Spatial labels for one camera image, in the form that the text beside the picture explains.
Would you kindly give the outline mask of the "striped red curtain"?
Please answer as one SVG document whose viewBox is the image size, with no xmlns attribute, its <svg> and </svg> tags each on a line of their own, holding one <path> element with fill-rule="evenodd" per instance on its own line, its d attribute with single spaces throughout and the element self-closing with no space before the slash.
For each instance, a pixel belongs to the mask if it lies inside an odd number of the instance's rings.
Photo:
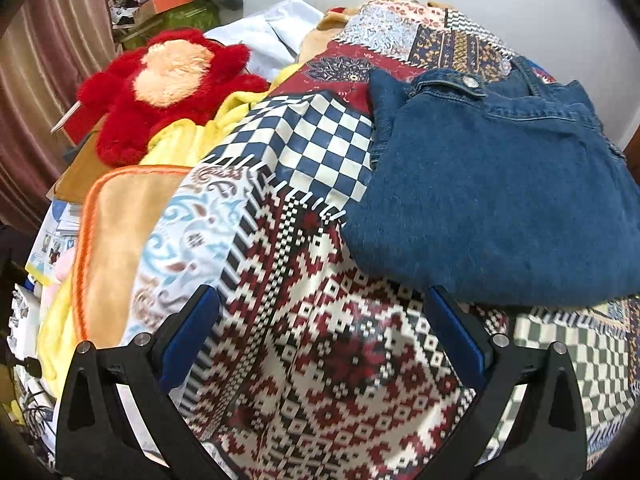
<svg viewBox="0 0 640 480">
<path fill-rule="evenodd" d="M 35 233 L 70 141 L 51 127 L 116 53 L 107 0 L 1 0 L 1 220 Z"/>
</svg>

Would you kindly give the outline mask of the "brown cardboard piece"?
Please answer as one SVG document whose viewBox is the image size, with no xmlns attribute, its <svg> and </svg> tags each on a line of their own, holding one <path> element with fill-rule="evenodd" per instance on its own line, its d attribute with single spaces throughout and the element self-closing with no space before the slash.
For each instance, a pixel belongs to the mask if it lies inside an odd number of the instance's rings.
<svg viewBox="0 0 640 480">
<path fill-rule="evenodd" d="M 96 154 L 96 140 L 103 123 L 101 119 L 73 151 L 73 160 L 52 186 L 52 196 L 56 200 L 82 204 L 96 181 L 112 171 L 112 167 L 105 165 Z"/>
</svg>

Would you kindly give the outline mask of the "white folded cloth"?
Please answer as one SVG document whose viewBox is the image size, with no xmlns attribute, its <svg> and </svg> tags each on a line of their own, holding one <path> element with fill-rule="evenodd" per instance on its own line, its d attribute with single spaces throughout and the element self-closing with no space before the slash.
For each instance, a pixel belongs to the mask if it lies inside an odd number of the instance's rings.
<svg viewBox="0 0 640 480">
<path fill-rule="evenodd" d="M 209 29 L 205 37 L 224 46 L 245 44 L 250 49 L 246 70 L 273 81 L 296 61 L 303 40 L 323 15 L 304 0 L 282 0 L 246 18 Z"/>
</svg>

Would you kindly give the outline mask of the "blue denim jacket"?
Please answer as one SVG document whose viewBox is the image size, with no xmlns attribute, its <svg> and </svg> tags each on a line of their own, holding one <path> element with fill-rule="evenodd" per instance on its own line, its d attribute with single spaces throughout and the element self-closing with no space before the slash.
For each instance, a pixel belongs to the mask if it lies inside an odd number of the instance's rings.
<svg viewBox="0 0 640 480">
<path fill-rule="evenodd" d="M 516 58 L 491 84 L 372 70 L 369 96 L 372 177 L 342 229 L 362 270 L 495 306 L 638 292 L 638 184 L 581 84 Z"/>
</svg>

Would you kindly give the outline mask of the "green patterned storage box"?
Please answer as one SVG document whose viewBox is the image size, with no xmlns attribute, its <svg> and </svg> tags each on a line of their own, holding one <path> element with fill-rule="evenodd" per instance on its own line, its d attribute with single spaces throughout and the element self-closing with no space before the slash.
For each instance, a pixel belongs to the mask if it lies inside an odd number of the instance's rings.
<svg viewBox="0 0 640 480">
<path fill-rule="evenodd" d="M 213 3 L 193 1 L 157 14 L 124 32 L 116 32 L 114 39 L 127 51 L 144 47 L 151 38 L 164 30 L 195 28 L 207 32 L 219 25 L 219 9 Z"/>
</svg>

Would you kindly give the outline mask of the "orange trimmed beige blanket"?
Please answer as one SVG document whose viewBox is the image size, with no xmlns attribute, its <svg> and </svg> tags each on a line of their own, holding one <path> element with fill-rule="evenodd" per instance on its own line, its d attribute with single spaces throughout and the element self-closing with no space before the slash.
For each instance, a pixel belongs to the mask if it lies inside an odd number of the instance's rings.
<svg viewBox="0 0 640 480">
<path fill-rule="evenodd" d="M 138 165 L 104 174 L 82 207 L 70 299 L 76 337 L 119 344 L 142 249 L 188 167 Z"/>
</svg>

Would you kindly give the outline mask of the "yellow blanket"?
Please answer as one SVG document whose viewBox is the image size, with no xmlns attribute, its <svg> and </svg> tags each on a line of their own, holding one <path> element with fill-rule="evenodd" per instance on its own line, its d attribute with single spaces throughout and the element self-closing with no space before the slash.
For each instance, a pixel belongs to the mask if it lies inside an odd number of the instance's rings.
<svg viewBox="0 0 640 480">
<path fill-rule="evenodd" d="M 262 92 L 234 92 L 221 105 L 215 117 L 204 126 L 189 119 L 179 119 L 160 130 L 148 145 L 148 152 L 138 165 L 168 165 L 193 168 L 232 131 L 252 105 L 265 99 Z M 42 369 L 41 381 L 55 398 L 62 396 L 66 375 L 76 346 L 70 281 L 78 239 L 75 246 L 58 259 L 58 289 L 50 302 L 44 302 L 44 315 L 37 336 L 37 352 Z"/>
</svg>

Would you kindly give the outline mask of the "orange shoe box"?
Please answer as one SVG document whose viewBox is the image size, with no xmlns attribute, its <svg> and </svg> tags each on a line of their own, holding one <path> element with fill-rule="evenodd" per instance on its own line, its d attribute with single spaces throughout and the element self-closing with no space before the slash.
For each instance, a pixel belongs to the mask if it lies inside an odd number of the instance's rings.
<svg viewBox="0 0 640 480">
<path fill-rule="evenodd" d="M 193 0 L 148 0 L 139 6 L 136 11 L 137 15 L 156 15 L 172 9 L 177 6 L 183 6 Z"/>
</svg>

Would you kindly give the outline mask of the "red plush toy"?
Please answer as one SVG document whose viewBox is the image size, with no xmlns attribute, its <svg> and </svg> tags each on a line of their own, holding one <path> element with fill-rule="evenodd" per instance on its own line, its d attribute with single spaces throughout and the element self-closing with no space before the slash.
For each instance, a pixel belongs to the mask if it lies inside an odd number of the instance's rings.
<svg viewBox="0 0 640 480">
<path fill-rule="evenodd" d="M 194 28 L 165 30 L 86 79 L 64 129 L 79 143 L 101 124 L 99 159 L 110 167 L 137 164 L 173 122 L 204 126 L 230 94 L 268 90 L 265 78 L 247 70 L 249 60 L 245 44 L 224 46 Z"/>
</svg>

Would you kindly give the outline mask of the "patchwork patterned bedspread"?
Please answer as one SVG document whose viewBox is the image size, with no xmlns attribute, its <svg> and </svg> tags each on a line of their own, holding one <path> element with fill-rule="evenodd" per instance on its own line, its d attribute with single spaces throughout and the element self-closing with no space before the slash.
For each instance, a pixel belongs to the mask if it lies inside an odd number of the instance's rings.
<svg viewBox="0 0 640 480">
<path fill-rule="evenodd" d="M 372 70 L 456 70 L 488 84 L 516 58 L 459 11 L 370 0 L 182 181 L 150 236 L 122 339 L 154 332 L 198 286 L 221 314 L 175 407 L 228 479 L 423 479 L 475 392 L 423 314 L 427 289 L 362 270 L 342 229 L 372 177 Z M 488 334 L 566 345 L 591 468 L 639 401 L 639 289 L 587 307 L 452 299 Z M 514 388 L 480 458 L 496 457 Z"/>
</svg>

